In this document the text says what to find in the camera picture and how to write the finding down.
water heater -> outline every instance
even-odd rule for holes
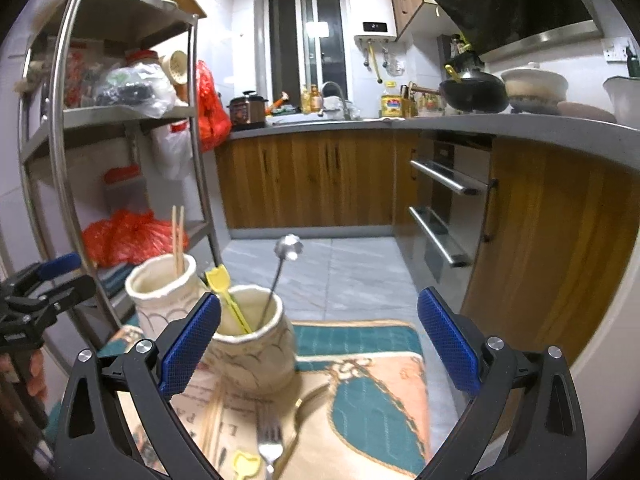
[[[396,40],[396,19],[391,0],[349,0],[351,30],[356,40]]]

electric pressure cooker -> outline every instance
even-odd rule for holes
[[[242,92],[229,103],[229,115],[233,130],[250,130],[264,127],[264,97],[256,95],[254,90]]]

electrical outlet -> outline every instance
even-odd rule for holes
[[[629,38],[605,38],[600,41],[607,63],[626,61],[626,48],[631,45]]]

faucet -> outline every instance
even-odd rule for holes
[[[347,101],[344,99],[344,93],[342,92],[342,88],[340,88],[340,85],[338,85],[338,83],[335,83],[333,81],[327,81],[322,85],[322,88],[320,89],[320,95],[324,99],[324,89],[327,87],[327,85],[333,85],[337,88],[338,95],[340,96],[340,101],[342,101],[342,111],[344,113],[344,120],[351,121],[351,113],[349,111],[349,107],[347,106]],[[324,115],[324,104],[322,105],[322,109],[318,112],[318,115],[320,117]]]

ceramic utensil holder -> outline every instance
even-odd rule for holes
[[[249,325],[254,328],[269,297],[269,289],[238,285],[229,289]],[[289,383],[296,365],[296,337],[284,315],[282,300],[274,294],[267,309],[268,322],[257,332],[225,335],[222,326],[203,357],[236,388],[254,395],[269,395]]]
[[[175,277],[172,254],[147,260],[127,277],[125,290],[136,305],[140,328],[155,339],[174,319],[181,319],[209,292],[196,275],[196,260],[184,255],[184,274]]]

